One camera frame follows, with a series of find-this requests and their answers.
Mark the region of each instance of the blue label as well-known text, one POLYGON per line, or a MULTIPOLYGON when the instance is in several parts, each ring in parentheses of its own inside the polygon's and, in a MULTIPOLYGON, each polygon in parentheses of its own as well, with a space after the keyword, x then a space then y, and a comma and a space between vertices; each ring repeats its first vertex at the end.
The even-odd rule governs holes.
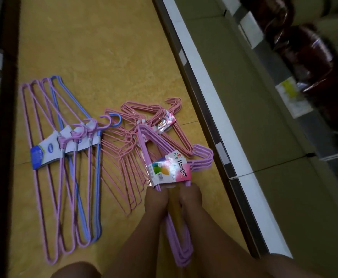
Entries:
POLYGON ((48 152, 49 153, 53 152, 53 145, 51 143, 48 145, 48 152))
POLYGON ((39 145, 36 145, 30 149, 30 154, 31 154, 32 169, 36 170, 43 163, 44 151, 39 145))

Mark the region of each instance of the aisle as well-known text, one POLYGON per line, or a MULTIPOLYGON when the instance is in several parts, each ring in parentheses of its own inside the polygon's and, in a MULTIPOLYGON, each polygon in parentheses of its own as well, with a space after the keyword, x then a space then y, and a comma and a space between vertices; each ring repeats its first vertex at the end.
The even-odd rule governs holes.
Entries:
MULTIPOLYGON (((103 114, 106 107, 118 108, 126 100, 165 106, 166 98, 181 97, 183 108, 176 115, 178 122, 193 144, 207 145, 151 0, 22 0, 18 83, 53 74, 63 78, 92 117, 103 114)), ((45 190, 44 170, 39 175, 52 245, 53 211, 45 190)), ((127 217, 102 185, 102 237, 92 246, 79 248, 62 256, 58 264, 48 266, 32 178, 23 110, 18 99, 9 277, 49 277, 56 269, 80 260, 93 263, 100 271, 106 269, 138 224, 144 212, 143 203, 127 217)), ((208 171, 194 173, 192 179, 202 189, 206 210, 246 248, 215 164, 208 171)), ((171 191, 170 208, 180 223, 175 197, 176 191, 171 191)), ((177 277, 179 272, 182 271, 175 267, 162 233, 157 276, 177 277)), ((197 276, 194 262, 184 274, 197 276)))

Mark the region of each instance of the leg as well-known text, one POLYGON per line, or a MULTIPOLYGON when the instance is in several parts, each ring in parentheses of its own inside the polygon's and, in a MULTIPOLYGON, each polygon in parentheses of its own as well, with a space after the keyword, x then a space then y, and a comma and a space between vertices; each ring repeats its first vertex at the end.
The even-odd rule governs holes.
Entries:
POLYGON ((101 274, 89 262, 80 261, 62 267, 51 278, 101 278, 101 274))
POLYGON ((275 278, 320 278, 319 275, 301 268, 292 258, 284 255, 272 253, 263 256, 259 262, 275 278))

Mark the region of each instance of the knee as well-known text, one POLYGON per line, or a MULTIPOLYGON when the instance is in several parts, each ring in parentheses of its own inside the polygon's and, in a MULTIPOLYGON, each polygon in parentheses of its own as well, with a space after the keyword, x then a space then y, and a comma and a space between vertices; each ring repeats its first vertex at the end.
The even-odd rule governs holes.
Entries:
POLYGON ((57 270, 52 278, 100 278, 101 274, 89 262, 80 261, 57 270))

